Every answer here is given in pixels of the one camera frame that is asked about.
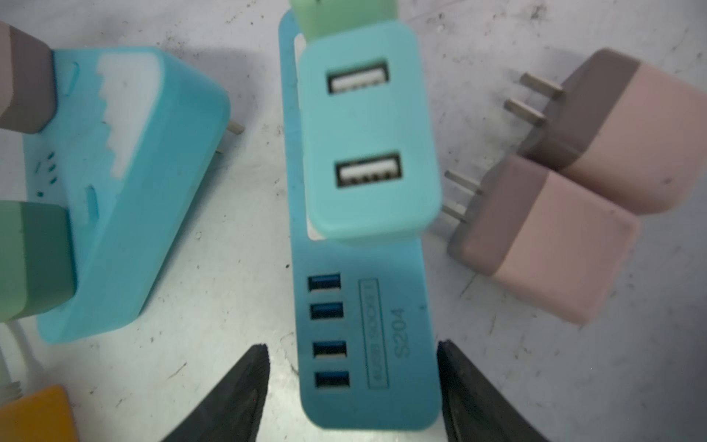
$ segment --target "scratched white surface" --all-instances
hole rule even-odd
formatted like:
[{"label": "scratched white surface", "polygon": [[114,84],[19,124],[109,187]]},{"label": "scratched white surface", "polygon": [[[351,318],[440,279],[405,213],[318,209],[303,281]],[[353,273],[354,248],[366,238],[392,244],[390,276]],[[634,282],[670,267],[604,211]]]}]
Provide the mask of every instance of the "scratched white surface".
[{"label": "scratched white surface", "polygon": [[[284,0],[4,0],[0,19],[53,47],[159,45],[219,81],[233,119],[143,315],[49,347],[34,320],[0,326],[25,390],[69,391],[82,441],[157,441],[243,352],[268,344],[260,441],[440,441],[323,431],[298,397],[277,25]],[[441,165],[479,177],[527,133],[501,110],[536,97],[520,73],[563,79],[615,47],[707,90],[703,0],[403,0],[420,38]],[[0,197],[22,199],[18,137],[0,133]],[[446,196],[465,203],[458,190]],[[582,329],[453,262],[440,218],[424,237],[438,339],[454,340],[553,441],[707,438],[707,178],[645,227],[602,317]],[[25,349],[22,357],[13,334]]]}]

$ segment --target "green charger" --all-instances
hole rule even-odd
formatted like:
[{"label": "green charger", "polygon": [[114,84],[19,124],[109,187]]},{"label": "green charger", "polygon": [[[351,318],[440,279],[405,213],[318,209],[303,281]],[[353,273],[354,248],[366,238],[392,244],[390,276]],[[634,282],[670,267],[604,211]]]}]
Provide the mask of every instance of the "green charger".
[{"label": "green charger", "polygon": [[397,19],[396,0],[290,0],[308,42],[360,26]]},{"label": "green charger", "polygon": [[0,201],[0,322],[48,311],[74,291],[66,210]]}]

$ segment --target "blue socket adapter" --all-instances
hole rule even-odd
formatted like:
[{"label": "blue socket adapter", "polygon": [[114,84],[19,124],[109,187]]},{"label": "blue socket adapter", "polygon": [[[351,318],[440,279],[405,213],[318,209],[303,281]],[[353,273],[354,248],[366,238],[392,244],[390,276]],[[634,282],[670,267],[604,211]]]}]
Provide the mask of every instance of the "blue socket adapter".
[{"label": "blue socket adapter", "polygon": [[372,246],[309,239],[292,12],[280,64],[300,396],[333,429],[415,430],[441,408],[419,238]]},{"label": "blue socket adapter", "polygon": [[309,42],[299,76],[312,225],[344,242],[420,234],[442,189],[412,30],[384,21]]}]

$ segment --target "teal usb charger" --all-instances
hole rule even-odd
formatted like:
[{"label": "teal usb charger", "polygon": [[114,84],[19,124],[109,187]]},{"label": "teal usb charger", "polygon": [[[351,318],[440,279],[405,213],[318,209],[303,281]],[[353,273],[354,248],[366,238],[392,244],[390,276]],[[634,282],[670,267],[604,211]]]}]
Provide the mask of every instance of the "teal usb charger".
[{"label": "teal usb charger", "polygon": [[390,20],[328,35],[299,69],[312,225],[347,243],[420,234],[442,191],[415,34]]}]

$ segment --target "blue usb port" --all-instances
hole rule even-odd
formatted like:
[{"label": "blue usb port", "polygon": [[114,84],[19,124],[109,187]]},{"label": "blue usb port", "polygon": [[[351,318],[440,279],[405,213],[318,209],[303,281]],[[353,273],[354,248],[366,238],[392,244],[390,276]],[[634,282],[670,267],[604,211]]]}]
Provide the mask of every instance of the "blue usb port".
[{"label": "blue usb port", "polygon": [[344,303],[322,303],[310,306],[312,319],[337,319],[344,317]]},{"label": "blue usb port", "polygon": [[346,357],[346,341],[326,341],[312,344],[315,358]]},{"label": "blue usb port", "polygon": [[348,371],[320,371],[314,373],[317,388],[348,388]]},{"label": "blue usb port", "polygon": [[341,290],[341,275],[323,274],[308,279],[309,291]]}]

